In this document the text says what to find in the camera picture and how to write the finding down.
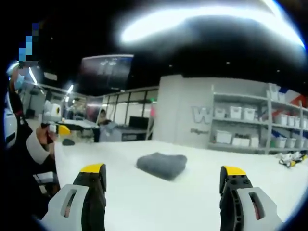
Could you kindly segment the person's left hand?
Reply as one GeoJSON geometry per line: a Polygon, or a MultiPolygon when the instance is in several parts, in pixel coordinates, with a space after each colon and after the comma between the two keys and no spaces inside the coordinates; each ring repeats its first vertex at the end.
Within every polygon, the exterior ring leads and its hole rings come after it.
{"type": "Polygon", "coordinates": [[[52,144],[57,138],[55,125],[41,124],[36,129],[36,136],[41,145],[52,144]]]}

